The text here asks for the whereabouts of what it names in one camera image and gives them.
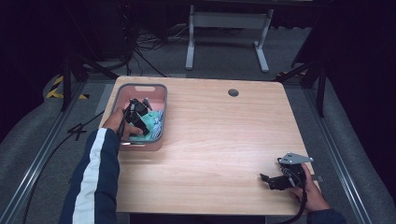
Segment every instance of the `background desk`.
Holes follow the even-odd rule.
[[[306,156],[283,86],[275,82],[119,77],[168,89],[163,147],[121,151],[119,212],[294,215],[287,191],[269,190],[260,173],[281,175],[276,158]],[[237,89],[232,97],[229,89]]]

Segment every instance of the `plastic bin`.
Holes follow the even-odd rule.
[[[148,98],[153,111],[160,109],[163,110],[163,125],[159,136],[150,140],[121,140],[120,150],[155,151],[161,148],[161,146],[163,145],[163,129],[165,126],[166,117],[166,96],[167,89],[162,84],[128,83],[120,86],[111,113],[113,113],[114,110],[118,107],[126,108],[129,104],[129,101],[134,98],[139,100],[140,102],[143,99]]]

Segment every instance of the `person's arm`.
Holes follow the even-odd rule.
[[[307,202],[305,209],[308,211],[307,224],[344,224],[347,223],[346,219],[341,213],[336,212],[324,199],[322,193],[315,185],[312,175],[308,167],[302,164],[306,180],[305,191]],[[290,194],[293,198],[299,200],[303,198],[303,190],[301,188],[290,189]]]
[[[103,128],[89,136],[73,173],[59,223],[117,223],[120,140],[116,132],[121,120],[119,109]],[[141,133],[130,125],[125,127],[126,133]]]

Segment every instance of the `dark blue sleeve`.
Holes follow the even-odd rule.
[[[120,140],[110,129],[93,132],[64,200],[59,223],[117,223]]]
[[[307,224],[346,224],[345,217],[334,209],[326,209],[309,212],[306,219]]]

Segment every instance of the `hand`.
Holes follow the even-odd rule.
[[[309,172],[308,167],[305,164],[301,165],[306,176],[305,191],[308,201],[306,202],[305,209],[308,212],[330,209],[329,204],[326,202],[326,200],[324,200],[323,195],[312,180],[312,175]],[[290,195],[292,198],[295,198],[301,202],[303,200],[303,189],[299,187],[290,189]]]
[[[122,109],[119,107],[117,108],[116,112],[114,112],[103,124],[104,128],[108,128],[117,133],[117,130],[120,127],[121,121],[123,119]],[[130,133],[134,134],[143,134],[143,131],[139,128],[129,125],[129,123],[125,123],[125,129],[123,136],[129,136]]]

